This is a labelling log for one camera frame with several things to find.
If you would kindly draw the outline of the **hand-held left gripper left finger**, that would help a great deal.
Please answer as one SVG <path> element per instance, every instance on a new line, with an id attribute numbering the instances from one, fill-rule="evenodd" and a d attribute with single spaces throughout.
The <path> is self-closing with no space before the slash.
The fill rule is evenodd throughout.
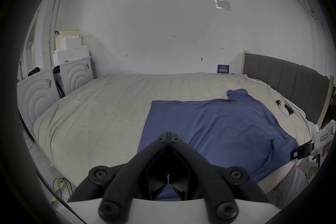
<path id="1" fill-rule="evenodd" d="M 99 217 L 106 223 L 125 223 L 133 198 L 155 201 L 168 184 L 165 164 L 155 162 L 168 148 L 168 133 L 136 154 L 128 163 L 96 166 L 73 192 L 69 202 L 102 198 Z"/>

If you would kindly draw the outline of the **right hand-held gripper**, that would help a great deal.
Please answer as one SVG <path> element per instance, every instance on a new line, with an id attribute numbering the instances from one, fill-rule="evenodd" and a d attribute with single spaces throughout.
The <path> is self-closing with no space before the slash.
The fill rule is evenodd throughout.
<path id="1" fill-rule="evenodd" d="M 335 132 L 336 122 L 331 120 L 321 130 L 314 134 L 313 140 L 304 143 L 296 150 L 292 151 L 292 160 L 300 160 L 310 155 L 312 156 L 311 161 L 316 164 L 323 164 L 331 148 Z"/>

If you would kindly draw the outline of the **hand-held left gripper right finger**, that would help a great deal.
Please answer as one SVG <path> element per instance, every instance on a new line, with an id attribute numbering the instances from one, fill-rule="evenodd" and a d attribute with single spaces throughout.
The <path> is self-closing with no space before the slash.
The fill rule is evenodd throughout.
<path id="1" fill-rule="evenodd" d="M 211 223 L 232 223 L 239 214 L 236 198 L 263 202 L 268 199 L 241 167 L 211 165 L 175 133 L 168 132 L 169 184 L 182 201 L 203 198 Z"/>

